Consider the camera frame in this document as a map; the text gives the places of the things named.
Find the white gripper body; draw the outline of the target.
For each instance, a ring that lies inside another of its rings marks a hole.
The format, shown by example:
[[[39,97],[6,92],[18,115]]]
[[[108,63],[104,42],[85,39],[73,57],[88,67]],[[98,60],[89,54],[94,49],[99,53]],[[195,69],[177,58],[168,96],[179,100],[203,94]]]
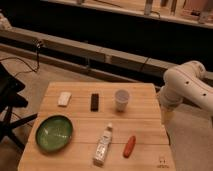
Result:
[[[182,103],[182,97],[168,86],[162,86],[158,92],[158,101],[167,109],[174,109]]]

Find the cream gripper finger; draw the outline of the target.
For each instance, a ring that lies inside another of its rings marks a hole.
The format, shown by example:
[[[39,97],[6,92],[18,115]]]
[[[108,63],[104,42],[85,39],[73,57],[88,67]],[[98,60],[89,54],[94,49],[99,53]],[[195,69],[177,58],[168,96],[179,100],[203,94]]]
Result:
[[[166,125],[168,124],[171,119],[173,118],[174,112],[170,109],[163,108],[162,109],[162,124]]]

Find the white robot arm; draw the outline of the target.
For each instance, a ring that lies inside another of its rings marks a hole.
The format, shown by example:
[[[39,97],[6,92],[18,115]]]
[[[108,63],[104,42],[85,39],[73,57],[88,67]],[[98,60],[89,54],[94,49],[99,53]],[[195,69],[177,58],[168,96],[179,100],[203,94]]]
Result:
[[[170,121],[172,111],[184,98],[213,114],[213,87],[202,81],[205,72],[204,65],[199,61],[189,61],[164,72],[164,85],[157,94],[162,124]]]

